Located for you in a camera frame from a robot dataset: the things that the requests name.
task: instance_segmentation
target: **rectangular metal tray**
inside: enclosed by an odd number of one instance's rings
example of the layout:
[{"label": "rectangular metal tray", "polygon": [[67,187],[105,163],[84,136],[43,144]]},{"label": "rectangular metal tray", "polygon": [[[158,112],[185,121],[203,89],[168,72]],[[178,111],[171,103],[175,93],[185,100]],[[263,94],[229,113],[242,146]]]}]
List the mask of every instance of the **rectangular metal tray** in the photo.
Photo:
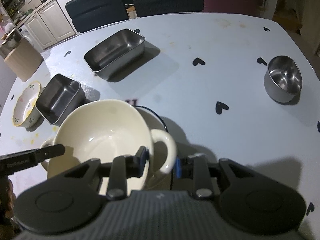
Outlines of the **rectangular metal tray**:
[{"label": "rectangular metal tray", "polygon": [[80,82],[57,74],[40,94],[36,108],[49,124],[60,125],[84,100]]},{"label": "rectangular metal tray", "polygon": [[120,30],[90,49],[84,60],[92,72],[108,80],[125,65],[140,57],[145,51],[145,37],[129,30]]}]

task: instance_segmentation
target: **white table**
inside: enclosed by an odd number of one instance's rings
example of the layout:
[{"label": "white table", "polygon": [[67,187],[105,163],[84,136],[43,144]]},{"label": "white table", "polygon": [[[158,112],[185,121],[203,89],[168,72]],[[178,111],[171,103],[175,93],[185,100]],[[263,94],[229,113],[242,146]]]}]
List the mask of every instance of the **white table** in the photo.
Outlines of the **white table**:
[{"label": "white table", "polygon": [[[145,36],[145,64],[119,82],[90,71],[84,54],[113,33],[140,29]],[[299,66],[303,87],[296,105],[280,105],[265,92],[267,63],[287,55]],[[23,89],[34,80],[45,86],[62,73],[81,82],[89,100],[138,100],[162,116],[180,150],[230,158],[297,189],[315,211],[301,231],[320,238],[320,133],[317,130],[320,84],[309,62],[277,23],[233,14],[172,14],[128,20],[58,44],[25,83],[17,79],[0,118],[2,155],[37,148],[58,127],[44,121],[27,131],[12,124],[12,111]],[[199,57],[205,65],[193,66]],[[216,114],[217,101],[229,106]],[[37,167],[11,176],[15,192],[46,179]]]}]

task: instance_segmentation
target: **stainless steel bowl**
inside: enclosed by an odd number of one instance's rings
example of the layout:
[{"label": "stainless steel bowl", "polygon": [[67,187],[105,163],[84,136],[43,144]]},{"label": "stainless steel bowl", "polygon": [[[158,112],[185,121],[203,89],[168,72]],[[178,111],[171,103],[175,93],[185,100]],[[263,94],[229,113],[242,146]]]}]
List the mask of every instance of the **stainless steel bowl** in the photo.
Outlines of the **stainless steel bowl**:
[{"label": "stainless steel bowl", "polygon": [[274,57],[268,64],[264,87],[268,95],[277,102],[287,103],[292,100],[302,88],[302,77],[297,64],[287,56]]},{"label": "stainless steel bowl", "polygon": [[84,60],[92,72],[108,80],[145,52],[144,41],[145,37],[132,30],[120,30],[90,49]]},{"label": "stainless steel bowl", "polygon": [[56,74],[40,94],[36,108],[49,124],[59,126],[84,100],[80,82]]}]

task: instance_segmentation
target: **white cabinet door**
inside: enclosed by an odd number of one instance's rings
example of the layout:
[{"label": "white cabinet door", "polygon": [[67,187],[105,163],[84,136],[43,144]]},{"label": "white cabinet door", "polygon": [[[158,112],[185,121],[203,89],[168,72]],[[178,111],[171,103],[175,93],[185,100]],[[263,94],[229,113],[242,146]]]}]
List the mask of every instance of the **white cabinet door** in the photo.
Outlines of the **white cabinet door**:
[{"label": "white cabinet door", "polygon": [[36,12],[29,20],[24,23],[28,32],[38,41],[40,46],[45,49],[57,43],[48,27]]},{"label": "white cabinet door", "polygon": [[56,1],[41,9],[39,15],[57,41],[75,34]]}]

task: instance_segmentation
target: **white ceramic bowl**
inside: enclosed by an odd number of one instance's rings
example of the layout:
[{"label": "white ceramic bowl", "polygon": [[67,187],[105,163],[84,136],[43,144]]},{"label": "white ceramic bowl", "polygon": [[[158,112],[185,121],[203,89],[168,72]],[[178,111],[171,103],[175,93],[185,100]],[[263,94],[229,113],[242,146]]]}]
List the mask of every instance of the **white ceramic bowl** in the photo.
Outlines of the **white ceramic bowl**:
[{"label": "white ceramic bowl", "polygon": [[[166,145],[166,152],[163,162],[154,169],[158,159],[154,144],[158,141]],[[66,151],[48,163],[41,163],[48,171],[48,178],[92,158],[109,163],[117,156],[135,155],[140,146],[145,146],[149,150],[149,161],[141,178],[127,180],[128,194],[131,190],[157,185],[170,174],[177,157],[176,144],[170,134],[159,129],[150,131],[133,106],[116,99],[94,101],[74,110],[63,121],[55,138],[46,140],[41,147],[56,144],[64,145]],[[105,195],[107,186],[108,178],[104,178],[101,195]]]},{"label": "white ceramic bowl", "polygon": [[29,128],[38,121],[40,113],[35,105],[40,91],[41,84],[38,81],[33,81],[22,92],[13,110],[12,122],[14,126]]}]

